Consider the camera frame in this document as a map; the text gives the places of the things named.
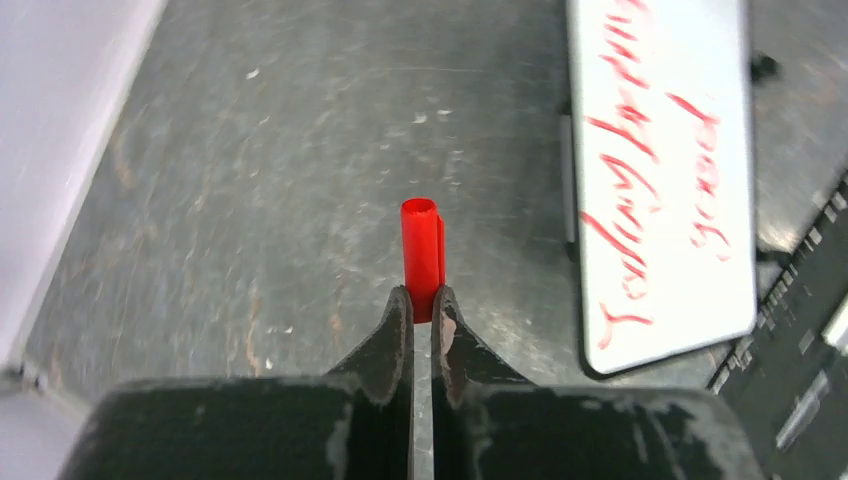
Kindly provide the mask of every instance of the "red cylinder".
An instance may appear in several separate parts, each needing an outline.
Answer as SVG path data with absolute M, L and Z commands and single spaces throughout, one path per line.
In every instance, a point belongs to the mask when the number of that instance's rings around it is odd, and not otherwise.
M 445 227 L 436 202 L 410 198 L 400 207 L 403 270 L 415 323 L 433 319 L 433 301 L 445 283 Z

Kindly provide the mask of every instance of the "scratched metal surface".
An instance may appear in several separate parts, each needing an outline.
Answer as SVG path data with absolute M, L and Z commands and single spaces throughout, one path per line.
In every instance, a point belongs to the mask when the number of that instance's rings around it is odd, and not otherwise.
M 791 247 L 848 150 L 848 4 L 755 3 L 760 234 Z M 27 351 L 93 401 L 150 376 L 319 373 L 402 281 L 400 202 L 447 223 L 472 328 L 540 383 L 576 361 L 553 0 L 173 0 Z M 432 466 L 416 331 L 416 476 Z M 698 387 L 696 353 L 618 384 Z

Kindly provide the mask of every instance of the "black object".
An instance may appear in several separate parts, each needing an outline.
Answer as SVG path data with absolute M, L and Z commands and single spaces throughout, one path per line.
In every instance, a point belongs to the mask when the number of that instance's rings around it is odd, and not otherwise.
M 764 54 L 757 53 L 751 58 L 751 83 L 760 85 L 764 81 L 780 77 L 780 64 L 777 60 Z
M 437 302 L 436 479 L 763 478 L 717 397 L 534 385 L 468 328 L 452 289 Z M 412 361 L 397 287 L 372 335 L 326 375 L 120 387 L 60 478 L 411 478 Z
M 96 407 L 60 479 L 398 479 L 410 475 L 412 307 L 329 373 L 135 382 Z
M 710 384 L 771 478 L 829 480 L 848 467 L 848 359 L 821 335 L 848 295 L 846 199 L 848 171 Z

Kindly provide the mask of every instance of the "white sign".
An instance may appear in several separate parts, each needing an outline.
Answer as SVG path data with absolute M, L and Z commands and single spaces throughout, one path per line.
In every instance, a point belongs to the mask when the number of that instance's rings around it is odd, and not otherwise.
M 744 0 L 570 0 L 585 355 L 601 374 L 751 331 Z

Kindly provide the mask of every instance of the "white wall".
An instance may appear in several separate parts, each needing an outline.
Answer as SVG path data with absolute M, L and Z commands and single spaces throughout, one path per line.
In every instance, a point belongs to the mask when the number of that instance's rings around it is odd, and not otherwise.
M 0 0 L 0 370 L 20 361 L 165 0 Z

